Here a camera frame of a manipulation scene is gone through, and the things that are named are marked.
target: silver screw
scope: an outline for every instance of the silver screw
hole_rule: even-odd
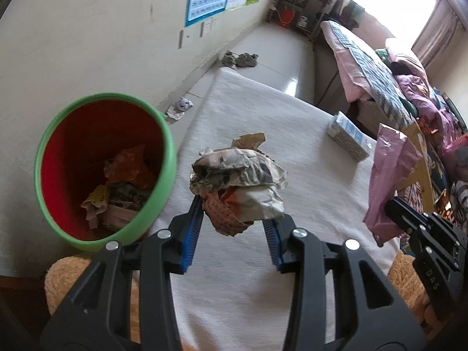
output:
[[[345,246],[346,246],[346,248],[348,248],[348,249],[350,249],[352,251],[358,250],[359,249],[359,241],[354,240],[354,239],[348,239],[347,241],[345,241]]]
[[[118,248],[118,242],[115,240],[109,241],[109,243],[106,244],[106,249],[108,251],[115,251]]]
[[[307,231],[303,228],[295,228],[292,230],[292,234],[297,238],[305,238],[307,236]]]
[[[158,232],[158,238],[160,239],[169,239],[172,236],[172,233],[169,230],[161,230]]]

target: baseboard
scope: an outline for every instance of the baseboard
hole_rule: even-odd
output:
[[[181,85],[177,87],[174,91],[170,92],[167,98],[160,102],[156,108],[160,111],[165,111],[171,103],[179,99],[179,97],[184,96],[195,85],[195,83],[197,83],[201,79],[201,77],[222,57],[222,55],[224,55],[226,51],[232,49],[235,45],[237,45],[251,32],[253,32],[261,23],[262,21],[258,21],[253,25],[250,25],[248,28],[243,30],[236,38],[225,44],[220,50],[216,51],[216,53],[213,54],[213,56],[210,57],[209,60],[197,67],[195,70],[193,70],[182,81]]]

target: pair of shoes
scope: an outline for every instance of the pair of shoes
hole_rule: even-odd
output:
[[[250,55],[249,53],[240,54],[236,59],[236,64],[239,67],[255,67],[257,65],[257,54]]]
[[[230,51],[226,51],[223,59],[221,60],[223,63],[223,66],[229,67],[230,69],[235,70],[236,69],[236,58],[234,54]]]

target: tissue box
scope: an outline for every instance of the tissue box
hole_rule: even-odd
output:
[[[357,162],[367,157],[372,145],[367,142],[367,137],[348,119],[343,112],[333,116],[328,126],[327,133],[345,149]]]

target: green rim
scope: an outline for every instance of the green rim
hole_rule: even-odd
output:
[[[50,215],[50,212],[45,204],[44,196],[42,194],[41,188],[41,165],[42,159],[44,156],[44,151],[49,142],[49,139],[52,136],[52,133],[58,127],[58,125],[74,110],[77,108],[93,103],[99,100],[123,100],[135,105],[138,105],[144,111],[151,115],[154,118],[156,123],[161,128],[163,140],[164,140],[164,152],[163,159],[161,163],[161,172],[158,176],[158,181],[156,186],[151,193],[148,202],[144,205],[138,215],[132,220],[127,226],[125,226],[120,231],[108,236],[104,239],[85,241],[79,240],[70,236],[64,230],[62,230],[55,220]],[[104,92],[98,93],[96,95],[85,96],[77,101],[73,102],[65,109],[63,109],[49,124],[47,129],[44,132],[44,135],[41,138],[39,147],[36,153],[36,162],[34,166],[34,185],[36,189],[37,199],[41,210],[47,219],[48,223],[54,229],[54,231],[64,240],[68,241],[73,247],[78,248],[79,250],[84,251],[97,251],[102,246],[104,246],[110,240],[117,240],[123,243],[123,245],[130,244],[138,239],[144,232],[153,224],[155,219],[158,217],[159,213],[162,211],[164,205],[169,198],[169,195],[172,191],[172,186],[174,185],[174,179],[176,177],[177,161],[175,153],[174,140],[172,139],[172,134],[170,129],[165,121],[165,116],[154,109],[152,106],[130,95],[125,95],[122,93],[112,93]]]

